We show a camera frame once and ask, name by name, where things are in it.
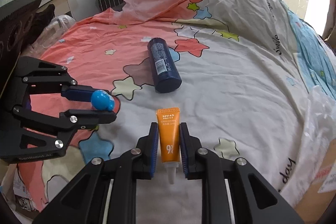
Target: bottle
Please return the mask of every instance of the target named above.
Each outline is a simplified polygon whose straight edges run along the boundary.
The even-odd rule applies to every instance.
[[[155,90],[168,93],[177,90],[182,83],[179,72],[162,38],[153,38],[147,45]]]

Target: orange tube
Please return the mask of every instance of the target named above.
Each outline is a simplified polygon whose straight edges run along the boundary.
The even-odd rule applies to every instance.
[[[161,160],[167,169],[169,183],[174,184],[176,168],[180,162],[180,109],[158,109],[156,116],[159,124]]]

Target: small blue figurine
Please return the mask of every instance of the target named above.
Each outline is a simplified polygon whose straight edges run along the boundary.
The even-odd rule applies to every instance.
[[[114,99],[104,90],[96,90],[91,95],[91,104],[98,111],[112,111],[114,109]]]

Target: cardboard box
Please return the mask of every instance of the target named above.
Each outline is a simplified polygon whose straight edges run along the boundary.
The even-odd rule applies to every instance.
[[[336,139],[330,142],[319,172],[295,210],[306,224],[315,224],[323,215],[335,194]]]

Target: plastic bag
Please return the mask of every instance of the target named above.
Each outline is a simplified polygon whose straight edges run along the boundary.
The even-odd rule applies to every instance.
[[[46,49],[54,45],[75,23],[76,21],[68,15],[61,15],[53,18],[50,24],[43,29],[35,42],[28,45],[21,55],[31,56],[37,59],[40,58]]]
[[[304,128],[296,166],[281,195],[295,207],[314,180],[329,143],[336,138],[336,101],[320,86],[314,86],[307,99]]]

